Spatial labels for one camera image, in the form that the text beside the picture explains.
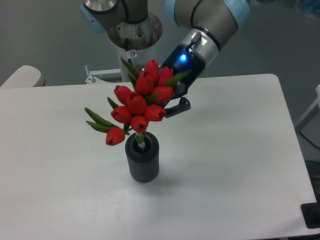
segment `green leaf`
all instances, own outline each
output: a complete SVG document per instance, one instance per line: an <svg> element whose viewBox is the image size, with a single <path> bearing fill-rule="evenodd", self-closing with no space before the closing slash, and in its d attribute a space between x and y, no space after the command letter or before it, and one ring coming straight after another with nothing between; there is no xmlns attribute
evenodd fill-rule
<svg viewBox="0 0 320 240"><path fill-rule="evenodd" d="M128 74L128 77L129 77L130 83L133 86L133 89L136 90L137 79L130 73Z"/></svg>
<svg viewBox="0 0 320 240"><path fill-rule="evenodd" d="M154 92L154 93L151 93L151 94L148 95L148 96L145 96L144 99L145 99L145 101L146 101L146 104L147 104L148 106L150 106L151 103L152 103L157 97L159 97L159 93Z"/></svg>
<svg viewBox="0 0 320 240"><path fill-rule="evenodd" d="M123 124L123 135L130 135L129 128L130 128L130 123Z"/></svg>
<svg viewBox="0 0 320 240"><path fill-rule="evenodd" d="M135 68L135 66L133 66L131 63L129 63L128 61L124 60L124 58L121 56L121 62L126 66L126 68L129 70L130 73L132 73L132 75L138 79L140 72L138 69Z"/></svg>
<svg viewBox="0 0 320 240"><path fill-rule="evenodd" d="M165 87L174 87L179 81L181 81L184 77L188 76L191 73L191 69L187 71L179 72L173 77L169 78L168 81L165 82Z"/></svg>
<svg viewBox="0 0 320 240"><path fill-rule="evenodd" d="M87 124L89 124L94 130L101 132L101 133L107 133L111 128L114 126L103 126L99 123L92 122L92 121L85 121Z"/></svg>
<svg viewBox="0 0 320 240"><path fill-rule="evenodd" d="M100 125L105 126L105 127L113 127L114 126L114 124L112 124L111 122L103 119L101 116L99 116L98 114L93 112L91 109L85 107L84 110L92 118L92 120L95 121L97 124L100 124Z"/></svg>
<svg viewBox="0 0 320 240"><path fill-rule="evenodd" d="M113 109L119 107L119 105L116 104L110 97L107 97L106 99L108 100L108 103L110 104L110 106L111 106Z"/></svg>

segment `light blue cap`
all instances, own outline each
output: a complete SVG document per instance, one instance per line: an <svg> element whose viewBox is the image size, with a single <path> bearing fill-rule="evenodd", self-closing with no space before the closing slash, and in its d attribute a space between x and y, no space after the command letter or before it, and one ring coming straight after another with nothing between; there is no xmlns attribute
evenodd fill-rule
<svg viewBox="0 0 320 240"><path fill-rule="evenodd" d="M176 0L165 0L164 12L166 17L173 23L177 24L175 19L175 4Z"/></svg>
<svg viewBox="0 0 320 240"><path fill-rule="evenodd" d="M91 15L91 13L85 8L85 6L79 7L79 13L83 18L84 22L95 34L103 34L106 32L104 27Z"/></svg>
<svg viewBox="0 0 320 240"><path fill-rule="evenodd" d="M246 22L250 15L250 8L247 0L223 0L232 13L238 28Z"/></svg>

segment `white chair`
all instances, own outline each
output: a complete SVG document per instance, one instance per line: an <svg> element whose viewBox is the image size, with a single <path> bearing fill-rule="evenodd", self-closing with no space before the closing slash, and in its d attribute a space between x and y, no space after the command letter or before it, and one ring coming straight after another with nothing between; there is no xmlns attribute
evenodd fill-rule
<svg viewBox="0 0 320 240"><path fill-rule="evenodd" d="M24 65L16 70L0 87L1 89L42 87L45 78L41 72L33 66Z"/></svg>

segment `gray vase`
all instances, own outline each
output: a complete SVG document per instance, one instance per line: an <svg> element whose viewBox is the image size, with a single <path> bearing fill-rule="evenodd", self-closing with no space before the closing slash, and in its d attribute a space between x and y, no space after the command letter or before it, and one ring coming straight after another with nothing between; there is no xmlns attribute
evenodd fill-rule
<svg viewBox="0 0 320 240"><path fill-rule="evenodd" d="M145 132L145 148L142 150L136 141L136 134L125 142L125 154L130 174L134 180L148 183L159 173L159 142L150 132Z"/></svg>

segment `artificial flower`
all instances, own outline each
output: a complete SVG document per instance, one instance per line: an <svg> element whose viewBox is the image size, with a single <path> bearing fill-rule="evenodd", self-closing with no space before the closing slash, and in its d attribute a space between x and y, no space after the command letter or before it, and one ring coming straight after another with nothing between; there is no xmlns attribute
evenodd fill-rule
<svg viewBox="0 0 320 240"><path fill-rule="evenodd" d="M118 106L111 112L111 116L122 124L128 124L131 120L131 112L127 106Z"/></svg>
<svg viewBox="0 0 320 240"><path fill-rule="evenodd" d="M154 100L157 104L165 103L175 95L174 89L171 86L156 86L153 89L153 93L159 94Z"/></svg>
<svg viewBox="0 0 320 240"><path fill-rule="evenodd" d="M148 121L144 116L138 115L131 119L130 125L137 133L144 133L147 130Z"/></svg>
<svg viewBox="0 0 320 240"><path fill-rule="evenodd" d="M113 91L120 103L127 106L127 97L132 91L126 86L119 85L115 86L115 89Z"/></svg>
<svg viewBox="0 0 320 240"><path fill-rule="evenodd" d="M152 93L154 90L154 81L151 79L151 74L148 71L143 71L140 73L138 80L135 84L136 91L144 96Z"/></svg>
<svg viewBox="0 0 320 240"><path fill-rule="evenodd" d="M123 132L124 131L118 126L110 128L110 130L106 134L105 144L114 146L121 143L123 140L125 140Z"/></svg>
<svg viewBox="0 0 320 240"><path fill-rule="evenodd" d="M146 64L144 71L150 73L151 79L153 80L154 83L158 81L159 77L159 63L157 60L150 60Z"/></svg>
<svg viewBox="0 0 320 240"><path fill-rule="evenodd" d="M128 108L133 114L143 114L145 110L147 109L147 102L144 99L143 96L141 96L139 93L133 91L129 94L129 96L126 99L126 102L128 104Z"/></svg>
<svg viewBox="0 0 320 240"><path fill-rule="evenodd" d="M157 82L157 86L163 86L168 79L172 78L174 76L174 70L172 68L169 68L167 66L164 66Z"/></svg>
<svg viewBox="0 0 320 240"><path fill-rule="evenodd" d="M158 105L150 105L144 112L144 117L148 121L159 122L166 116L166 110Z"/></svg>

